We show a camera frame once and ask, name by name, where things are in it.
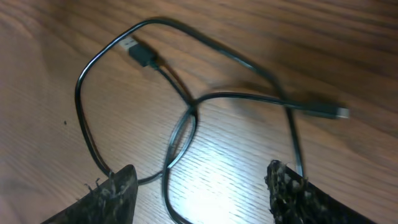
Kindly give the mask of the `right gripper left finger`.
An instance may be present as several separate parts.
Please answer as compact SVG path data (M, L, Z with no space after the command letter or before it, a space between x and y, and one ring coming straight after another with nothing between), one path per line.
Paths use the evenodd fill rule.
M77 202L44 221L45 224L132 224L138 181L127 165Z

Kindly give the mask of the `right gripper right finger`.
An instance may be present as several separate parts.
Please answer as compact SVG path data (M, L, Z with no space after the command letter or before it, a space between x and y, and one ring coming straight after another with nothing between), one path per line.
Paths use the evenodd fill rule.
M281 161L267 166L270 212L278 224L371 224L373 221L335 200Z

